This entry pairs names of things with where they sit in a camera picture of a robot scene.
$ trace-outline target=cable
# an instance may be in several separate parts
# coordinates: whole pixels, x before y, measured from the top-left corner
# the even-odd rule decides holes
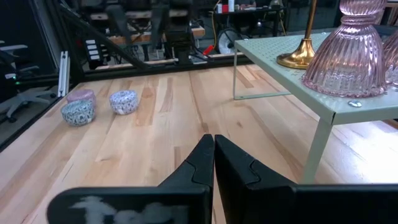
[[[216,48],[216,46],[217,46],[217,34],[216,34],[216,28],[215,28],[215,25],[214,25],[214,13],[215,13],[215,10],[217,8],[218,3],[220,3],[220,2],[221,2],[221,0],[218,0],[217,3],[214,5],[213,11],[210,12],[211,13],[211,24],[213,25],[213,34],[214,34],[214,44],[213,44],[213,46],[214,46],[214,48]]]

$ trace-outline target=office chair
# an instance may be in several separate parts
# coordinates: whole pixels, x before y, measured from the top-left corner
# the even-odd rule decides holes
[[[49,100],[39,98],[40,96],[50,95],[51,98],[55,98],[56,94],[52,91],[33,91],[26,90],[20,92],[16,88],[15,82],[18,78],[21,78],[26,75],[33,75],[33,71],[38,70],[39,67],[29,66],[26,68],[18,69],[16,66],[17,55],[14,55],[14,52],[20,49],[27,49],[26,45],[12,45],[6,47],[0,47],[0,66],[2,66],[4,74],[2,75],[2,79],[0,82],[6,83],[7,86],[14,85],[14,90],[17,91],[17,95],[13,98],[6,100],[5,102],[0,104],[0,112],[6,111],[7,119],[10,123],[14,123],[17,121],[15,117],[13,117],[14,112],[21,106],[26,105],[28,102],[39,102],[50,104]]]

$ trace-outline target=shelf leg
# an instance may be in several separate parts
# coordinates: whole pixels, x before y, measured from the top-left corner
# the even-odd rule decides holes
[[[332,127],[333,125],[319,119],[317,131],[315,131],[310,153],[308,154],[307,161],[305,163],[301,184],[312,184],[314,182],[315,174],[317,173],[318,165],[321,161]]]

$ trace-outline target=wooden table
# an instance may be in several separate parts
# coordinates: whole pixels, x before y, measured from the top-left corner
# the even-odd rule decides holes
[[[233,56],[234,54],[215,54],[215,55],[209,55],[211,58],[220,58],[220,57],[227,57],[227,56]],[[164,64],[164,63],[174,63],[176,62],[176,59],[165,59],[165,60],[153,60],[149,62],[144,62],[148,65],[158,65],[158,64]],[[104,65],[104,66],[99,66],[96,68],[96,70],[99,69],[110,69],[110,68],[124,68],[124,67],[132,67],[130,63],[124,63],[120,65]]]
[[[0,153],[0,223],[46,224],[48,202],[78,186],[161,183],[205,133],[222,134],[298,181],[319,117],[294,96],[234,101],[232,67],[81,83],[96,93],[95,120],[79,128],[60,113],[63,98]],[[255,65],[238,67],[237,87],[284,91]],[[139,109],[115,115],[109,96],[132,89]],[[319,183],[398,182],[398,130],[382,121],[336,126]],[[225,224],[218,186],[213,223]]]
[[[201,38],[206,34],[203,27],[192,28],[192,33],[195,38]],[[125,44],[125,38],[121,36],[109,37],[108,39],[118,45]],[[148,44],[150,42],[150,32],[145,32],[142,35],[134,34],[131,36],[131,40],[135,40],[134,43]]]

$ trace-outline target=yellow cable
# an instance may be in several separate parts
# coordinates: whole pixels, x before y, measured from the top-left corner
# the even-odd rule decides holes
[[[214,46],[214,48],[216,48],[217,35],[216,35],[216,29],[215,29],[215,26],[214,26],[214,12],[211,12],[211,23],[213,24],[213,33],[214,33],[214,44],[213,44],[213,46]]]

